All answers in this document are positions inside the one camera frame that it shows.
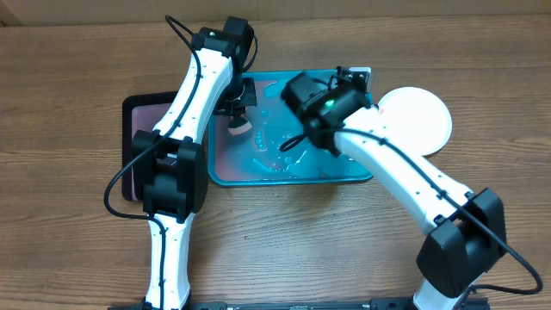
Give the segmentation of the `green and orange sponge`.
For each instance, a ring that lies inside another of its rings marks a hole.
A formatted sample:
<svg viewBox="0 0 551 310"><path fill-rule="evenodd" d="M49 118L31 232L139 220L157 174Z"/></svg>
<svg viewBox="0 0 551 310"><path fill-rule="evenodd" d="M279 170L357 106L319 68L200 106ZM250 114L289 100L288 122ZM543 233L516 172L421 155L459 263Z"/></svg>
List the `green and orange sponge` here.
<svg viewBox="0 0 551 310"><path fill-rule="evenodd" d="M228 122L227 129L231 135L241 135L252 129L251 123L243 116L232 117Z"/></svg>

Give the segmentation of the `white plastic plate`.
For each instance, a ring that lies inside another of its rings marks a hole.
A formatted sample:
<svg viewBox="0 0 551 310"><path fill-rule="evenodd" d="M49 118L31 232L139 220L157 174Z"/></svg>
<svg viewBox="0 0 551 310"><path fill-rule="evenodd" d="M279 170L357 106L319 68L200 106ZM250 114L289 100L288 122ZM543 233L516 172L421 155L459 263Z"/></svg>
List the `white plastic plate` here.
<svg viewBox="0 0 551 310"><path fill-rule="evenodd" d="M378 107L399 142L422 156L439 152L451 137L451 114L444 101L428 90L391 90L380 99Z"/></svg>

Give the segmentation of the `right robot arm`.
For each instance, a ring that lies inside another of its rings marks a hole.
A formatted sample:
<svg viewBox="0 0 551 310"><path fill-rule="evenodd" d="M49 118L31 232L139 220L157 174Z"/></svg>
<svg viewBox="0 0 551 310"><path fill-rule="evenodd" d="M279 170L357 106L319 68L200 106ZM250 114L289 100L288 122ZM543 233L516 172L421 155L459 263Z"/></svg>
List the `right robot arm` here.
<svg viewBox="0 0 551 310"><path fill-rule="evenodd" d="M503 202L491 189L475 194L392 138L371 102L369 71L337 69L333 87L306 72L281 98L311 143L346 155L372 173L414 219L425 241L416 262L424 281L411 309L453 309L467 289L505 254Z"/></svg>

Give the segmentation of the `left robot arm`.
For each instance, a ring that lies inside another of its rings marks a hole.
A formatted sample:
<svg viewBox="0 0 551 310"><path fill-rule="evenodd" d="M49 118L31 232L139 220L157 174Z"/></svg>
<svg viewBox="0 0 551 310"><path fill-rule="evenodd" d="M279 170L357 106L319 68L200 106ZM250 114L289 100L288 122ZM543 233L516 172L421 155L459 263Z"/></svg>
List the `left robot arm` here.
<svg viewBox="0 0 551 310"><path fill-rule="evenodd" d="M254 80L244 77L257 54L253 27L230 16L221 30L202 28L184 41L189 69L169 109L150 131L132 139L133 190L152 238L151 280L141 309L184 309L190 303L189 241L206 199L201 145L209 119L229 117L233 135L246 133L257 104Z"/></svg>

